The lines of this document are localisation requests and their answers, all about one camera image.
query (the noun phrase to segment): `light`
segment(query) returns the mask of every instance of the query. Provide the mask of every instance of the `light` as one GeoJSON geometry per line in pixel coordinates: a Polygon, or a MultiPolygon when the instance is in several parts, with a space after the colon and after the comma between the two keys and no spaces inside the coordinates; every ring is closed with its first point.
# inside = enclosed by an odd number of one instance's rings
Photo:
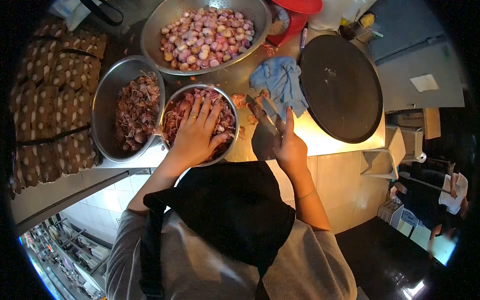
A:
{"type": "Polygon", "coordinates": [[[412,300],[412,297],[407,293],[407,291],[405,289],[403,289],[403,293],[405,294],[405,297],[408,299],[408,300],[412,300]]]}
{"type": "Polygon", "coordinates": [[[423,281],[421,281],[414,288],[403,288],[403,293],[408,300],[412,300],[412,297],[415,296],[424,286],[423,281]]]}
{"type": "Polygon", "coordinates": [[[425,285],[423,281],[419,282],[414,288],[407,288],[410,295],[415,296],[425,285]]]}

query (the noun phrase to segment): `plastic container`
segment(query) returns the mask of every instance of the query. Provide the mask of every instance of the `plastic container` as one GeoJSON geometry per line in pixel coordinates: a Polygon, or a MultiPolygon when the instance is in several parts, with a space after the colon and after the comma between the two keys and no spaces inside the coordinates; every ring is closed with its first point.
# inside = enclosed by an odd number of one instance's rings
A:
{"type": "Polygon", "coordinates": [[[343,11],[342,17],[349,21],[355,21],[360,18],[377,0],[350,0],[346,9],[343,11]]]}
{"type": "Polygon", "coordinates": [[[340,27],[343,12],[351,0],[323,0],[322,11],[308,17],[309,27],[316,30],[334,30],[340,27]]]}

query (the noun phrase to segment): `bracelet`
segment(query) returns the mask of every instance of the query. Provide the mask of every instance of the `bracelet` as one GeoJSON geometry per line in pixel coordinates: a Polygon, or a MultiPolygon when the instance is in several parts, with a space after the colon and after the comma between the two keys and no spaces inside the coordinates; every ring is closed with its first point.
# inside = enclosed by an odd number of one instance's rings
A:
{"type": "Polygon", "coordinates": [[[302,199],[302,198],[308,197],[308,196],[310,196],[311,193],[313,193],[313,192],[316,191],[316,190],[317,190],[317,188],[313,188],[313,190],[312,190],[310,193],[306,194],[306,195],[303,196],[303,197],[299,197],[298,199],[300,200],[300,199],[302,199]]]}

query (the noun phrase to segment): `white shirt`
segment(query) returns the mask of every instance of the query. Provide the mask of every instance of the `white shirt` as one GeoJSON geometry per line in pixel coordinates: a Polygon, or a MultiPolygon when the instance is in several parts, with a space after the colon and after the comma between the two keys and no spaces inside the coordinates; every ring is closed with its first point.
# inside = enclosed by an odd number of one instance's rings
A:
{"type": "MultiPolygon", "coordinates": [[[[446,191],[450,191],[450,180],[452,177],[450,175],[445,175],[444,186],[442,187],[446,191]]],[[[445,192],[440,193],[438,198],[438,203],[447,206],[447,211],[453,215],[456,215],[460,210],[460,204],[462,199],[467,195],[468,189],[468,180],[461,173],[458,174],[458,179],[456,181],[456,198],[453,198],[450,194],[445,192]]]]}

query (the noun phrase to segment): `red lid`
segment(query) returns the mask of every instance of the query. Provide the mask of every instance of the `red lid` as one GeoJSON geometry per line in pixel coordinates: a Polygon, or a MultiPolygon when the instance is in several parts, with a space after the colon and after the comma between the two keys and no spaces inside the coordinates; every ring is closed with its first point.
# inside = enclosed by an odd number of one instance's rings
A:
{"type": "Polygon", "coordinates": [[[322,0],[272,0],[276,4],[288,10],[304,13],[314,14],[322,10],[322,0]]]}

